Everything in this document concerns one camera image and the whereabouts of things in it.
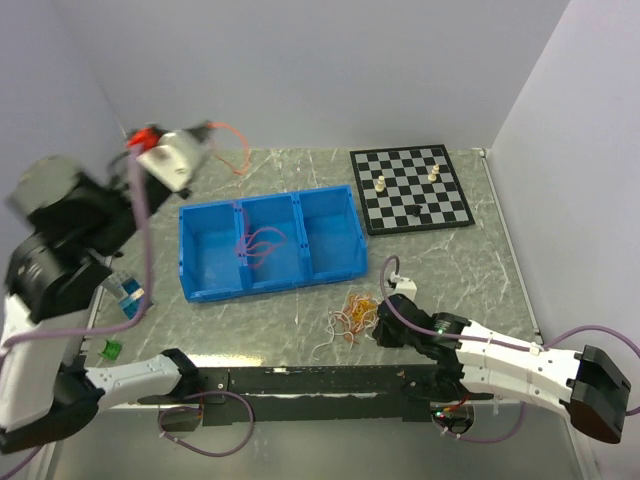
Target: white chess piece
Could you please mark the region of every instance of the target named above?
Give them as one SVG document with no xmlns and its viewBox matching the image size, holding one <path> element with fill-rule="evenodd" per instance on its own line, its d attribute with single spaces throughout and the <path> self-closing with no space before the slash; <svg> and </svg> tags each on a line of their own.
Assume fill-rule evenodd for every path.
<svg viewBox="0 0 640 480">
<path fill-rule="evenodd" d="M 431 173 L 427 176 L 430 182 L 435 182 L 438 179 L 438 174 L 440 173 L 440 165 L 434 165 L 431 169 Z"/>
<path fill-rule="evenodd" d="M 378 177 L 378 181 L 376 182 L 376 186 L 374 187 L 376 189 L 376 192 L 380 193 L 384 190 L 385 188 L 385 184 L 384 184 L 384 177 L 382 175 L 380 175 Z"/>
</svg>

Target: blue divided tray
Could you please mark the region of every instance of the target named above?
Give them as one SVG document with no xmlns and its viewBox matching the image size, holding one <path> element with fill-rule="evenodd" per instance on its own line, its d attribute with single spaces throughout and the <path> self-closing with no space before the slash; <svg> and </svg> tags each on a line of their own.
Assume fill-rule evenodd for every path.
<svg viewBox="0 0 640 480">
<path fill-rule="evenodd" d="M 256 267 L 260 258 L 237 246 L 243 233 L 263 227 L 287 239 Z M 252 245 L 281 241 L 267 229 Z M 180 209 L 180 281 L 189 302 L 341 282 L 366 272 L 367 246 L 348 185 Z"/>
</svg>

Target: chessboard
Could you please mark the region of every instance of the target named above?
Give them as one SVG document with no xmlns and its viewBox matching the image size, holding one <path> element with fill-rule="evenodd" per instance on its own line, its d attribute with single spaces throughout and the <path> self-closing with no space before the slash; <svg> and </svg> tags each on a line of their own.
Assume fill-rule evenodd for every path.
<svg viewBox="0 0 640 480">
<path fill-rule="evenodd" d="M 475 223 L 444 145 L 354 151 L 351 163 L 369 235 Z M 439 174 L 431 182 L 434 165 Z M 377 192 L 380 176 L 385 188 Z"/>
</svg>

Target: white wall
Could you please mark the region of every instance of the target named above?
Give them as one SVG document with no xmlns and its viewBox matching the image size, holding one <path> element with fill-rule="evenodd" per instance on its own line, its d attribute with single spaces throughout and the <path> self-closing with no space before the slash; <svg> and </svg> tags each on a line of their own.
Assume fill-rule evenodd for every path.
<svg viewBox="0 0 640 480">
<path fill-rule="evenodd" d="M 509 114 L 490 167 L 545 339 L 584 324 L 640 343 L 640 3 L 573 0 Z M 640 361 L 600 334 L 636 390 Z M 632 390 L 630 406 L 640 404 Z M 640 419 L 595 444 L 604 479 L 640 478 Z"/>
<path fill-rule="evenodd" d="M 2 200 L 44 156 L 69 154 L 98 173 L 122 148 L 115 115 L 49 0 L 2 2 L 0 112 Z M 0 204 L 3 280 L 9 255 L 28 233 Z M 0 475 L 13 461 L 0 457 Z"/>
<path fill-rule="evenodd" d="M 568 0 L 53 0 L 127 129 L 489 146 Z"/>
</svg>

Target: marble tabletop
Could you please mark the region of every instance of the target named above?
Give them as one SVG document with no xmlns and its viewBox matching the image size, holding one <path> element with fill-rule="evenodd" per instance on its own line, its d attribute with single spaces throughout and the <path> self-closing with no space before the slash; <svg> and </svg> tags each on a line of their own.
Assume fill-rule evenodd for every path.
<svg viewBox="0 0 640 480">
<path fill-rule="evenodd" d="M 343 308 L 350 293 L 380 298 L 378 276 L 391 254 L 402 261 L 401 274 L 418 285 L 417 305 L 427 313 L 446 311 L 476 320 L 517 338 L 534 340 L 509 243 L 478 151 L 450 151 L 476 225 L 448 230 L 367 238 L 369 272 L 365 277 L 331 285 L 205 303 L 187 303 L 178 277 L 178 212 L 185 204 L 349 184 L 363 225 L 349 149 L 253 150 L 244 176 L 211 159 L 192 186 L 186 202 L 171 198 L 152 218 L 156 284 L 153 307 L 136 328 L 112 337 L 123 345 L 116 363 L 144 360 L 178 347 L 199 367 L 385 365 L 432 363 L 411 348 L 384 349 L 364 337 L 350 345 L 329 339 L 328 313 Z M 241 164 L 241 152 L 226 158 Z M 135 235 L 112 268 L 144 282 L 141 241 Z M 98 326 L 124 321 L 114 299 L 102 296 Z M 113 363 L 90 351 L 89 366 Z"/>
</svg>

